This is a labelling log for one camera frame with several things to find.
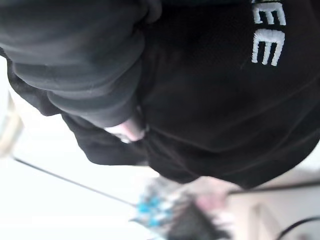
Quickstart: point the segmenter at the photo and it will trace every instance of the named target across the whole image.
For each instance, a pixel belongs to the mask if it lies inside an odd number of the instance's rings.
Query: black hoodie
[[[0,46],[13,88],[45,115],[61,113],[92,162],[148,160],[178,182],[250,188],[319,141],[318,2],[163,5],[159,18],[149,0],[8,1]],[[142,141],[101,129],[137,103],[150,128]]]

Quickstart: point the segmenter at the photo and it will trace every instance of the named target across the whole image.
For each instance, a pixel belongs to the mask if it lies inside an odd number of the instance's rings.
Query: hoodie sleeve
[[[112,127],[136,107],[145,43],[135,24],[161,13],[148,2],[1,1],[0,47],[18,81],[64,112]]]

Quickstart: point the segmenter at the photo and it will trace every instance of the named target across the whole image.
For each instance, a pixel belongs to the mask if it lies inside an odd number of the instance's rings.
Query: blurry background
[[[101,166],[88,161],[61,116],[42,116],[9,87],[7,63],[0,58],[0,239],[148,240],[153,237],[145,228],[129,222],[135,216],[134,207],[27,167],[13,157],[132,204],[139,201],[150,180],[158,176],[149,167]],[[316,181],[320,181],[319,145],[295,169],[260,188]],[[197,201],[206,211],[228,212],[226,221],[229,227],[231,223],[230,230],[237,240],[251,240],[248,238],[250,211],[260,202],[275,198],[250,195],[232,197],[221,204],[225,200],[223,196],[237,187],[206,177],[190,184],[189,188],[202,194]],[[280,206],[289,206],[293,199],[298,201],[293,208],[276,216],[279,226],[275,231],[299,220],[304,213],[320,215],[320,206],[314,204],[314,200],[320,198],[320,188],[277,194],[281,196],[277,211],[282,209]],[[273,206],[268,206],[271,212],[274,212]],[[310,231],[319,229],[318,226],[320,224]],[[271,240],[276,234],[268,232],[259,240]],[[315,239],[310,234],[303,239]]]

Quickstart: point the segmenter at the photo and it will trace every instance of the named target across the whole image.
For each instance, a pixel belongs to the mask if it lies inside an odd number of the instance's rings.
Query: white lettering
[[[280,2],[257,3],[253,7],[253,17],[256,24],[262,24],[260,12],[264,12],[269,25],[275,24],[272,12],[276,12],[280,25],[286,26],[286,16]]]
[[[258,53],[259,53],[259,43],[265,42],[264,55],[262,64],[267,65],[271,54],[271,46],[273,43],[276,44],[275,52],[271,62],[272,66],[277,66],[283,46],[285,44],[286,35],[282,31],[269,30],[269,29],[259,29],[254,33],[253,38],[253,53],[252,62],[258,63]]]

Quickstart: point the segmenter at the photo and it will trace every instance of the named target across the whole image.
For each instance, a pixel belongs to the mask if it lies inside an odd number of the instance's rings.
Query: black cable
[[[47,171],[47,170],[44,170],[44,169],[42,169],[42,168],[40,168],[40,167],[37,167],[37,166],[35,166],[35,165],[32,165],[32,164],[30,164],[30,163],[27,163],[27,162],[25,162],[25,161],[22,161],[22,160],[20,160],[20,159],[15,158],[15,157],[14,157],[13,159],[14,159],[15,161],[17,161],[18,163],[21,163],[21,164],[23,164],[23,165],[25,165],[25,166],[28,166],[28,167],[30,167],[30,168],[33,168],[33,169],[38,170],[38,171],[40,171],[40,172],[43,172],[43,173],[45,173],[45,174],[51,175],[51,176],[53,176],[53,177],[55,177],[55,178],[57,178],[57,179],[63,180],[63,181],[68,182],[68,183],[70,183],[70,184],[77,185],[78,187],[81,187],[81,188],[83,188],[83,189],[87,189],[87,190],[89,190],[89,191],[91,191],[91,192],[94,192],[94,193],[96,193],[96,194],[100,194],[100,195],[102,195],[102,196],[105,196],[105,197],[107,197],[107,198],[109,198],[109,199],[112,199],[112,200],[114,200],[114,201],[120,202],[120,203],[122,203],[122,204],[129,205],[130,207],[134,207],[134,208],[136,207],[136,205],[133,204],[133,203],[131,203],[131,202],[127,202],[127,201],[125,201],[125,200],[122,200],[122,199],[117,198],[117,197],[115,197],[115,196],[109,195],[109,194],[104,193],[104,192],[102,192],[102,191],[99,191],[99,190],[96,190],[96,189],[94,189],[94,188],[91,188],[91,187],[82,185],[82,184],[80,184],[80,183],[77,183],[77,182],[72,181],[72,180],[70,180],[70,179],[67,179],[67,178],[65,178],[65,177],[59,176],[59,175],[57,175],[57,174],[54,174],[54,173],[52,173],[52,172],[50,172],[50,171]]]
[[[314,217],[310,217],[310,218],[306,218],[300,221],[297,221],[296,223],[292,224],[291,226],[287,227],[285,230],[283,230],[279,236],[276,238],[276,240],[281,240],[284,238],[284,236],[286,234],[288,234],[289,232],[291,232],[293,229],[295,229],[296,227],[302,225],[302,224],[306,224],[309,222],[314,222],[314,221],[320,221],[320,216],[314,216]]]

